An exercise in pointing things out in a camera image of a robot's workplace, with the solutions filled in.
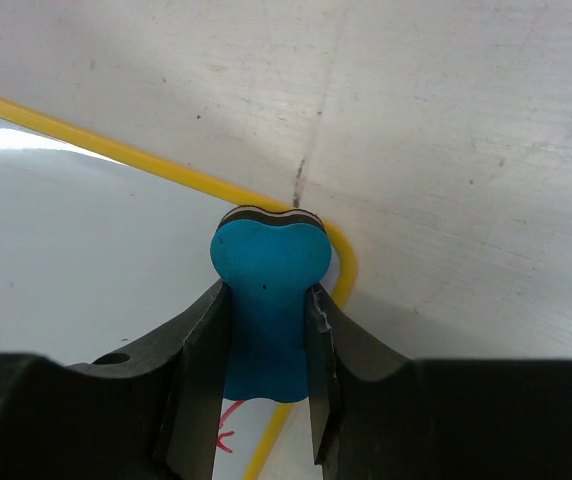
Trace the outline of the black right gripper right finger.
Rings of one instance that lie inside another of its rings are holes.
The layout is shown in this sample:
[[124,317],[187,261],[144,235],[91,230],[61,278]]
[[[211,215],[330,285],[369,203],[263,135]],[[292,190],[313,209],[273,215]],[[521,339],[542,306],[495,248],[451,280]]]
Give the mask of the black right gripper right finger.
[[412,360],[320,286],[305,301],[327,479],[572,479],[572,360]]

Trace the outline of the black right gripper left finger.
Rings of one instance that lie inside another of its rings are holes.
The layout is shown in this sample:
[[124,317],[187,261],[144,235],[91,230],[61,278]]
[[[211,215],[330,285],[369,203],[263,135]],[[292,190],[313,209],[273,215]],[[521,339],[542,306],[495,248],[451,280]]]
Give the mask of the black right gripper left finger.
[[231,340],[231,293],[92,363],[0,353],[0,479],[208,479]]

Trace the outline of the yellow-framed whiteboard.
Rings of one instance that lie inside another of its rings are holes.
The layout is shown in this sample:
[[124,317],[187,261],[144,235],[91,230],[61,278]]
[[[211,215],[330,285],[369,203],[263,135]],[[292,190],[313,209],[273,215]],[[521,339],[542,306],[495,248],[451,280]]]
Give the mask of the yellow-framed whiteboard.
[[[173,319],[222,282],[211,240],[243,205],[310,212],[0,98],[0,353],[89,364]],[[357,259],[321,221],[341,305]],[[258,478],[301,407],[223,398],[208,479]]]

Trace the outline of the blue bone-shaped whiteboard eraser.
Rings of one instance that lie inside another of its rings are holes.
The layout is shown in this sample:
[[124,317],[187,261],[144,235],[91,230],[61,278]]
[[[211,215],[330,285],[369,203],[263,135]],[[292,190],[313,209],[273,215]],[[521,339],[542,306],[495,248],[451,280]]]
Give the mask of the blue bone-shaped whiteboard eraser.
[[239,206],[216,228],[210,258],[232,295],[225,398],[306,398],[305,297],[332,258],[323,222],[301,209]]

